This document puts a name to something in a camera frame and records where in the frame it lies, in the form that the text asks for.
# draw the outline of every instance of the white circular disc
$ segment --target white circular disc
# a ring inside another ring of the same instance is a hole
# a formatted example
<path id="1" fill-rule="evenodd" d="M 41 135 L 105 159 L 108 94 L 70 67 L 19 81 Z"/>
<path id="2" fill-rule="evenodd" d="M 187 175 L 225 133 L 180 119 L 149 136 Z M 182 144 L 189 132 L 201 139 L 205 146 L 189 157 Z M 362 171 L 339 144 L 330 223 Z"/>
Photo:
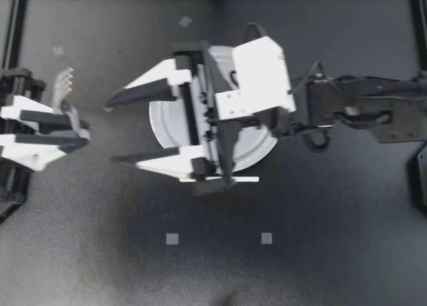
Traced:
<path id="1" fill-rule="evenodd" d="M 230 80 L 230 72 L 234 70 L 232 48 L 228 46 L 213 46 L 209 49 L 213 58 L 217 61 L 222 75 L 231 85 L 237 87 Z M 191 84 L 193 107 L 195 111 L 199 138 L 202 138 L 207 124 L 203 113 L 205 105 L 199 102 L 200 85 L 197 79 Z M 190 145 L 183 101 L 154 101 L 149 104 L 149 120 L 155 138 L 163 148 Z M 256 129 L 247 127 L 242 129 L 239 141 L 234 149 L 234 171 L 241 171 L 263 159 L 276 145 L 277 139 L 271 137 L 265 127 Z"/>

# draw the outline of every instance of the dark gray surface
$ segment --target dark gray surface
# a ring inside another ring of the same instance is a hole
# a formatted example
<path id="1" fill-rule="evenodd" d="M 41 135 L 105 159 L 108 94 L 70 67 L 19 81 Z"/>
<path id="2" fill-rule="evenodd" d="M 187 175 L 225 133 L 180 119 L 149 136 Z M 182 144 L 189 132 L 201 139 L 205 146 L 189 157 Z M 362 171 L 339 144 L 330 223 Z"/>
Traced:
<path id="1" fill-rule="evenodd" d="M 258 185 L 195 198 L 108 161 L 159 147 L 147 105 L 101 108 L 170 41 L 233 45 L 248 21 L 283 45 L 292 76 L 321 58 L 331 75 L 407 78 L 419 68 L 410 20 L 409 0 L 29 0 L 20 64 L 48 81 L 74 67 L 70 100 L 94 130 L 90 146 L 34 175 L 1 226 L 0 304 L 425 304 L 427 220 L 405 171 L 419 144 L 338 126 L 325 154 L 281 141 L 248 171 Z"/>

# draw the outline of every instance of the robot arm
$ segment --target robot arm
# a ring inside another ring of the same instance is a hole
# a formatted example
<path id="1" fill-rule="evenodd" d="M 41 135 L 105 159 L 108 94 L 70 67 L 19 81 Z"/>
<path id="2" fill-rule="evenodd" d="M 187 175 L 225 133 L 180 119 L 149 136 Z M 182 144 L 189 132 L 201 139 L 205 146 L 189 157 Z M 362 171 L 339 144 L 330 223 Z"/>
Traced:
<path id="1" fill-rule="evenodd" d="M 117 161 L 182 181 L 194 180 L 195 192 L 203 195 L 236 183 L 234 147 L 244 127 L 264 125 L 276 138 L 301 135 L 315 152 L 328 147 L 328 131 L 337 121 L 367 129 L 381 143 L 427 139 L 425 73 L 410 81 L 353 76 L 331 79 L 322 64 L 315 62 L 292 87 L 282 48 L 261 27 L 249 24 L 244 42 L 233 50 L 236 76 L 232 79 L 238 89 L 232 89 L 208 49 L 205 41 L 175 44 L 173 59 L 161 62 L 106 103 L 106 107 L 115 107 L 182 98 L 191 146 L 117 157 Z M 200 65 L 207 91 L 193 101 L 189 83 L 199 75 Z M 297 94 L 298 103 L 294 101 Z M 193 103 L 206 107 L 209 130 L 201 141 Z M 321 145 L 311 138 L 316 132 L 324 136 Z"/>

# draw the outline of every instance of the small gray square marker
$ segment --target small gray square marker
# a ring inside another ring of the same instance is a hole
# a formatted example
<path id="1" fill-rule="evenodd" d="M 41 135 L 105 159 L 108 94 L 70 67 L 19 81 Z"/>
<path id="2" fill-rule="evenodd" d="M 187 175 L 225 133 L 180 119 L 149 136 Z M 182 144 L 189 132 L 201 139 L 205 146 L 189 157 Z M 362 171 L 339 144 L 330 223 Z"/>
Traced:
<path id="1" fill-rule="evenodd" d="M 179 24 L 184 27 L 187 28 L 189 26 L 189 24 L 191 24 L 191 22 L 193 21 L 193 19 L 189 18 L 188 16 L 184 16 L 182 17 L 182 19 L 179 21 Z"/>
<path id="2" fill-rule="evenodd" d="M 166 233 L 166 245 L 178 245 L 179 234 L 178 233 Z"/>
<path id="3" fill-rule="evenodd" d="M 273 235 L 271 233 L 261 233 L 261 245 L 271 245 L 273 243 Z"/>

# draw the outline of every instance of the metal plate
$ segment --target metal plate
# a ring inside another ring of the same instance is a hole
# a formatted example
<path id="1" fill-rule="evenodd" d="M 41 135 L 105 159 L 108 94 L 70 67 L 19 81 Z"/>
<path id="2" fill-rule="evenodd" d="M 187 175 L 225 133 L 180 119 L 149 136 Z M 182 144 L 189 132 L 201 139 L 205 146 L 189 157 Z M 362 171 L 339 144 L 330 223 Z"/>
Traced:
<path id="1" fill-rule="evenodd" d="M 218 62 L 224 78 L 228 80 L 233 89 L 236 89 L 237 87 L 230 81 L 230 71 L 234 70 L 232 48 L 228 46 L 213 46 L 210 52 Z M 201 137 L 203 135 L 201 132 L 205 131 L 207 124 L 203 117 L 205 106 L 199 102 L 199 92 L 199 81 L 194 80 L 191 85 L 191 93 L 197 130 Z M 149 118 L 154 135 L 163 148 L 189 145 L 182 100 L 151 102 L 149 104 Z M 243 129 L 234 152 L 236 162 L 234 171 L 248 168 L 263 159 L 274 148 L 276 143 L 277 140 L 270 136 L 270 132 L 265 127 L 261 129 L 253 127 Z"/>

